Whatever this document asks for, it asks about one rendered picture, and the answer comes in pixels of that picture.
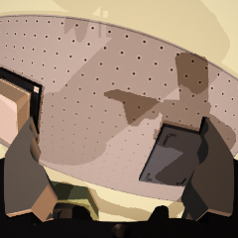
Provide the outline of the brown rectangular base plate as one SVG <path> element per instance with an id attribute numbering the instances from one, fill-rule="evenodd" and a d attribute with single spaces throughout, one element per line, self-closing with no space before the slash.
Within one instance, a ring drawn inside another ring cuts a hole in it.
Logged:
<path id="1" fill-rule="evenodd" d="M 238 78 L 185 48 L 70 16 L 0 16 L 0 67 L 43 86 L 39 164 L 149 198 L 185 188 L 139 181 L 164 123 L 199 131 L 208 117 L 238 154 Z"/>

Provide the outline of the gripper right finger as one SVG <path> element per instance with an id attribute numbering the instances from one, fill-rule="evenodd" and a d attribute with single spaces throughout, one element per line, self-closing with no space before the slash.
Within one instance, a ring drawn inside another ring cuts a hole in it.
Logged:
<path id="1" fill-rule="evenodd" d="M 203 223 L 220 238 L 238 238 L 238 160 L 208 117 L 202 116 L 198 135 L 199 165 L 183 190 L 181 218 Z"/>

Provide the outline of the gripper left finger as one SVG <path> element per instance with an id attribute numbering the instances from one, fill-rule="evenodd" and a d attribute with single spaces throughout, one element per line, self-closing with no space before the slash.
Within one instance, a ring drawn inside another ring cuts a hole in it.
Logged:
<path id="1" fill-rule="evenodd" d="M 57 219 L 58 196 L 39 164 L 38 134 L 31 115 L 0 159 L 0 238 L 20 238 L 36 224 Z"/>

